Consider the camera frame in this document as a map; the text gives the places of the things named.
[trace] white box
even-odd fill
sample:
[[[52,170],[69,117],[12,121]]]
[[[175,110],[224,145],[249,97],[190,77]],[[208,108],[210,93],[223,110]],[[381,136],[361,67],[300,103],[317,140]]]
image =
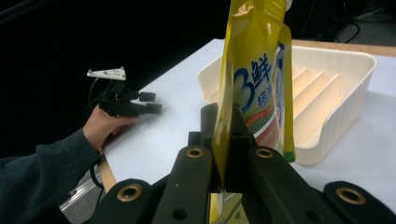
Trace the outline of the white box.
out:
[[[222,56],[198,73],[209,104],[219,97],[221,60]],[[367,53],[292,47],[297,163],[320,162],[358,117],[376,64]]]

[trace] yellow refill bag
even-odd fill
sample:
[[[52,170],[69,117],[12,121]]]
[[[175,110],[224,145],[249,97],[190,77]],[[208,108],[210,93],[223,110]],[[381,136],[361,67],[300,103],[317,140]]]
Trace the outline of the yellow refill bag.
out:
[[[296,159],[291,34],[283,23],[287,3],[286,0],[231,1],[212,142],[221,184],[225,178],[233,104],[238,105],[258,145],[279,151],[288,162]],[[248,223],[241,194],[212,194],[210,210],[210,223]]]
[[[286,0],[233,0],[222,65],[231,66],[233,102],[257,144],[293,162],[291,34],[283,23],[286,4]]]

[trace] black cable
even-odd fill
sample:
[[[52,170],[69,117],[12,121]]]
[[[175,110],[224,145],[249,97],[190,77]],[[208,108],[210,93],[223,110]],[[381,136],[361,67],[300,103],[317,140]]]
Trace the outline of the black cable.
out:
[[[312,15],[312,11],[314,10],[315,1],[316,1],[316,0],[312,1],[311,10],[309,11],[309,14],[308,14],[308,16],[306,17],[306,20],[305,20],[305,23],[304,23],[303,29],[301,30],[301,38],[303,38],[303,37],[304,37],[305,26],[306,26],[306,24],[308,23],[308,21],[309,21],[309,18],[310,18],[310,17],[311,17],[311,15]]]
[[[104,189],[101,189],[101,190],[100,190],[100,193],[99,193],[98,199],[96,200],[96,206],[95,206],[95,208],[94,208],[94,210],[93,210],[93,211],[96,211],[96,208],[98,207],[98,205],[99,205],[99,202],[101,201],[102,194],[103,194],[103,192],[104,192],[104,191],[105,191]]]
[[[349,38],[346,42],[344,42],[344,43],[349,43],[351,40],[353,40],[353,39],[361,32],[361,28],[359,27],[358,24],[356,24],[356,23],[353,22],[353,21],[350,21],[349,23],[351,23],[352,25],[354,25],[354,26],[356,27],[357,31],[356,31],[356,33],[355,33],[352,37],[350,37],[350,38]]]
[[[92,166],[92,167],[90,168],[90,175],[91,175],[91,179],[92,179],[93,183],[96,185],[96,187],[98,187],[99,189],[104,189],[104,188],[105,188],[105,187],[103,186],[103,184],[101,184],[101,183],[99,182],[99,180],[96,178],[94,166]]]
[[[95,79],[95,81],[91,84],[90,91],[88,93],[88,103],[87,103],[87,106],[86,106],[87,118],[91,115],[91,112],[93,111],[93,105],[92,104],[95,102],[95,100],[97,100],[97,99],[92,99],[92,93],[93,93],[93,89],[94,89],[95,85],[97,85],[99,79],[100,78],[97,77]],[[94,171],[94,166],[95,165],[90,167],[91,180],[96,185],[96,187],[98,187],[99,189],[104,189],[105,187],[103,186],[103,184],[101,184],[98,181],[98,179],[96,178],[96,174],[95,174],[95,171]]]

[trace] person's hand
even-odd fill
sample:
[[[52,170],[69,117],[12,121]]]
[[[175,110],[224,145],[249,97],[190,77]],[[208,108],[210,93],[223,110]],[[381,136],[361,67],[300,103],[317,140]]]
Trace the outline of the person's hand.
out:
[[[111,117],[99,105],[92,111],[82,131],[95,150],[99,150],[112,133],[117,134],[122,126],[135,122],[134,117]]]

